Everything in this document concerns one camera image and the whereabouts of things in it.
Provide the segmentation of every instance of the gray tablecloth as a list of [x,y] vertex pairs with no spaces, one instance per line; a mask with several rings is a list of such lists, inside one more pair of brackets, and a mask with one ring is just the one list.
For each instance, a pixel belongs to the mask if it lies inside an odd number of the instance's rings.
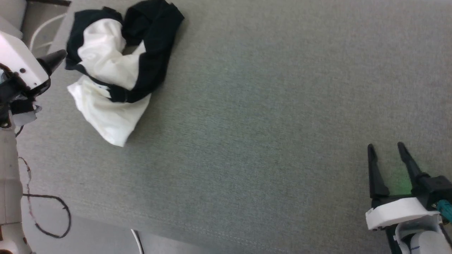
[[[383,253],[367,230],[368,143],[403,192],[396,142],[452,178],[452,5],[440,0],[175,0],[164,85],[125,148],[77,111],[59,68],[19,136],[32,190],[75,214],[219,253]],[[75,0],[124,12],[134,1]]]

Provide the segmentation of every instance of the garment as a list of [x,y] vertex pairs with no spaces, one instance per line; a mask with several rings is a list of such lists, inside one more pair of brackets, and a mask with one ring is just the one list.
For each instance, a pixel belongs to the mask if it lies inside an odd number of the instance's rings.
[[[85,119],[111,144],[125,145],[151,93],[163,82],[183,19],[164,0],[140,2],[124,20],[108,7],[75,13],[66,69],[84,75],[68,90]],[[125,46],[136,45],[132,54],[122,54]]]

